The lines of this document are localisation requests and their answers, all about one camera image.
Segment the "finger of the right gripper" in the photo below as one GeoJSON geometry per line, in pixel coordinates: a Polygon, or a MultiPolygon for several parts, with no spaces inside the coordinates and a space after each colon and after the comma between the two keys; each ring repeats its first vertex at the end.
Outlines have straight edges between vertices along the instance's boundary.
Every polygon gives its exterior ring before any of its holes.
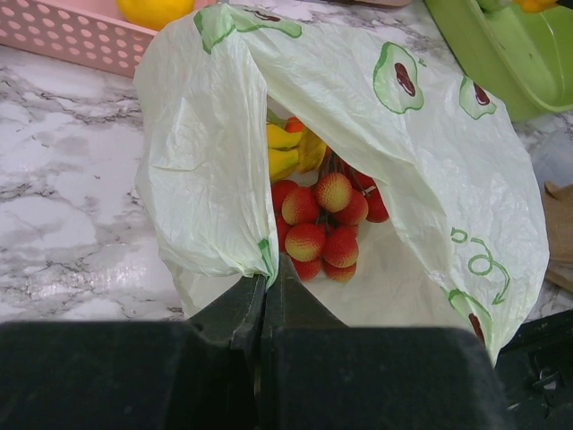
{"type": "Polygon", "coordinates": [[[572,430],[572,312],[524,323],[495,371],[518,429],[572,430]]]}

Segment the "red lychee bunch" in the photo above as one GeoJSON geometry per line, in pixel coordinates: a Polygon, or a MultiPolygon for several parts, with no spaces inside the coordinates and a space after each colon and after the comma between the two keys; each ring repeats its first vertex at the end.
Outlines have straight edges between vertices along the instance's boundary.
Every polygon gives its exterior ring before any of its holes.
{"type": "Polygon", "coordinates": [[[320,272],[336,282],[351,280],[361,225],[389,220],[374,180],[349,166],[312,186],[278,176],[271,181],[271,194],[279,251],[290,257],[302,281],[320,272]]]}

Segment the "avocado print plastic bag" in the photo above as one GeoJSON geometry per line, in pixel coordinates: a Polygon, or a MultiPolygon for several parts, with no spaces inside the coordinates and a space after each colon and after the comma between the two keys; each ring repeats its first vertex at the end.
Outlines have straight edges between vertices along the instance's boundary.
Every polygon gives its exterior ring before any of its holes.
{"type": "Polygon", "coordinates": [[[187,315],[241,276],[278,275],[269,101],[372,177],[389,211],[363,230],[355,279],[310,286],[340,320],[457,326],[496,357],[533,308],[549,249],[531,159],[464,75],[366,30],[214,4],[151,41],[134,85],[136,188],[187,315]]]}

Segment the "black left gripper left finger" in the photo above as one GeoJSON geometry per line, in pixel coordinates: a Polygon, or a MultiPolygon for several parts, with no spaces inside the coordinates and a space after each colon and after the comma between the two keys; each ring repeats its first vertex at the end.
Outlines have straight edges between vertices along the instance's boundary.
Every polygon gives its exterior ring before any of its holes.
{"type": "Polygon", "coordinates": [[[5,322],[4,429],[254,429],[265,296],[242,278],[179,322],[5,322]]]}

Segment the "yellow banana bunch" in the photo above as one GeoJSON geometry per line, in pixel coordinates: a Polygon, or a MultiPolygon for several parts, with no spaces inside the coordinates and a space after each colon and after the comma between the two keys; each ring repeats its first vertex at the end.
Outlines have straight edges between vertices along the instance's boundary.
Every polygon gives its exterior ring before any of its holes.
{"type": "Polygon", "coordinates": [[[267,123],[269,178],[282,180],[294,172],[305,174],[318,170],[328,154],[327,144],[308,127],[299,132],[267,123]]]}

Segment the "orange carrot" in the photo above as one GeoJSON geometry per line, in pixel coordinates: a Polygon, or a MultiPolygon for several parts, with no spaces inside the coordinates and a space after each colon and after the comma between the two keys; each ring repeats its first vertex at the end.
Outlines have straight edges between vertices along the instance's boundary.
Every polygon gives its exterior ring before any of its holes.
{"type": "Polygon", "coordinates": [[[296,116],[289,117],[284,127],[288,133],[300,133],[304,128],[305,125],[296,116]]]}

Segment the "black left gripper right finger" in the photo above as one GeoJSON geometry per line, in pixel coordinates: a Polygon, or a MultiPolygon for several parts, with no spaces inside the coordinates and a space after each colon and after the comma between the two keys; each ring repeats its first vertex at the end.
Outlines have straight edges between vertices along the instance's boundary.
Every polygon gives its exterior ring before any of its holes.
{"type": "Polygon", "coordinates": [[[351,328],[282,255],[261,333],[263,429],[507,429],[491,361],[468,331],[351,328]]]}

